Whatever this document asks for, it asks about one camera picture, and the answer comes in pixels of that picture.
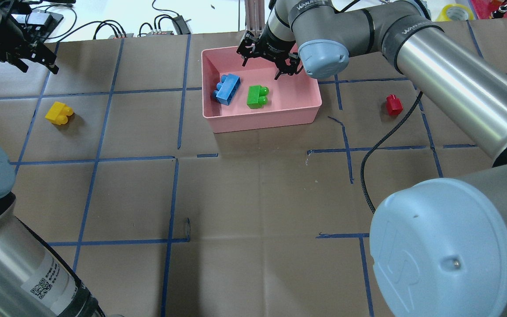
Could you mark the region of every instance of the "roll of tape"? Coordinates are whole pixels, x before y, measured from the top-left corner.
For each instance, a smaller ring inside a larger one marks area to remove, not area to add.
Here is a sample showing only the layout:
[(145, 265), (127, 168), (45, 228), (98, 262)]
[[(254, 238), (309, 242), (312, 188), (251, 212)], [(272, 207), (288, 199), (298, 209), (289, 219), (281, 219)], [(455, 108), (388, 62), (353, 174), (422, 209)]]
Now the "roll of tape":
[(447, 4), (441, 10), (437, 22), (442, 21), (465, 21), (474, 20), (474, 14), (470, 8), (462, 4)]

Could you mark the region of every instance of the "building block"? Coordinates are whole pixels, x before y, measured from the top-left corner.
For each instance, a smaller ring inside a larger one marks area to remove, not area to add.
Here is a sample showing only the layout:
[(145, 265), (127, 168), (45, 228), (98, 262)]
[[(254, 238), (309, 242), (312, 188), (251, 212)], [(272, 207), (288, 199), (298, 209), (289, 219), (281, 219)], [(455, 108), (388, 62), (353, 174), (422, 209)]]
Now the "building block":
[(66, 106), (65, 103), (54, 102), (44, 118), (55, 125), (64, 125), (68, 123), (68, 117), (73, 114), (73, 109)]
[(403, 110), (402, 102), (395, 95), (386, 97), (386, 111), (389, 116), (398, 116)]
[(248, 91), (247, 105), (250, 109), (262, 108), (267, 103), (267, 95), (269, 94), (269, 88), (262, 87), (261, 85), (250, 86)]
[(230, 105), (234, 95), (240, 87), (240, 78), (234, 74), (223, 75), (217, 84), (217, 89), (213, 92), (213, 97), (219, 103)]

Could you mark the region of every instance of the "pink plastic bin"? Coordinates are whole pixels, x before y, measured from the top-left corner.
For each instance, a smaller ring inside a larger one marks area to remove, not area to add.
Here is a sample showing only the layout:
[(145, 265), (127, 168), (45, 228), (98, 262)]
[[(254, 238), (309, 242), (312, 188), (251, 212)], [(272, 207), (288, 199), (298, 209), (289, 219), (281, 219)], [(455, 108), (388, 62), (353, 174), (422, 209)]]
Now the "pink plastic bin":
[[(214, 133), (309, 124), (316, 118), (322, 104), (318, 81), (302, 71), (298, 75), (281, 75), (275, 64), (262, 58), (248, 60), (242, 67), (237, 47), (214, 48), (202, 52), (203, 117)], [(212, 94), (220, 76), (240, 76), (241, 86), (229, 106), (218, 103)], [(269, 88), (269, 102), (252, 110), (246, 105), (248, 88), (262, 85)]]

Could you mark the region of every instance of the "qr code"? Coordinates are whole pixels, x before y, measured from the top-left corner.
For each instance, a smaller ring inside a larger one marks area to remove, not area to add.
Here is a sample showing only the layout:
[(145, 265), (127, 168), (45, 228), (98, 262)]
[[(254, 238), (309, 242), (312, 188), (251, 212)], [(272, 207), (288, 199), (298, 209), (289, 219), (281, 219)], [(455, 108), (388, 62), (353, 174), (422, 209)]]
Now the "qr code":
[(46, 294), (52, 289), (52, 284), (48, 283), (45, 278), (42, 278), (38, 284), (33, 287), (30, 292), (33, 293), (39, 299), (44, 299)]

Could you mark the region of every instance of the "white label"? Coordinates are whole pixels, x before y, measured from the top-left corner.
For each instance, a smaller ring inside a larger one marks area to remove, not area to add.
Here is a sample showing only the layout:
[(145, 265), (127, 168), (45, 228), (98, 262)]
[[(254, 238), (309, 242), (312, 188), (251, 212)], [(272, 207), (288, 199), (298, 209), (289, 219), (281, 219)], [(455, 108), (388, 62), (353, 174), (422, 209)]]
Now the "white label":
[(77, 292), (74, 278), (48, 251), (38, 269), (21, 288), (56, 315), (68, 307)]

